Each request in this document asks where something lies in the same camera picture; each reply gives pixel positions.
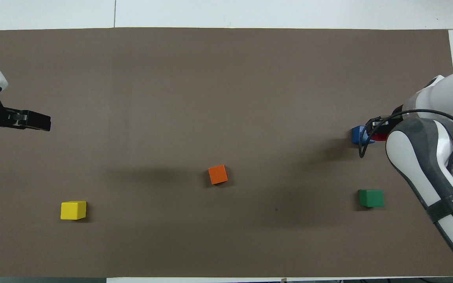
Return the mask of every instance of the blue cube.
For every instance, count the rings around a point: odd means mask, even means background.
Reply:
[[[352,128],[352,143],[357,145],[359,144],[359,136],[361,135],[361,131],[363,131],[363,129],[365,128],[365,126],[357,126],[357,127],[354,127]],[[363,135],[363,139],[361,140],[361,143],[364,144],[366,143],[366,140],[368,139],[368,135],[366,134],[366,131],[365,131],[365,134]]]

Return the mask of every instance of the wooden block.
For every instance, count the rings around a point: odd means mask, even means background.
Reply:
[[[211,184],[213,185],[228,181],[225,165],[209,168],[209,177],[211,178]]]
[[[66,201],[61,203],[61,219],[78,220],[87,216],[86,201]]]
[[[381,190],[359,190],[359,204],[367,208],[382,208],[383,192]]]

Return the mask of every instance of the black strap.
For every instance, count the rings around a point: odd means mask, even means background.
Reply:
[[[453,213],[453,195],[441,199],[426,209],[427,215],[433,223]]]

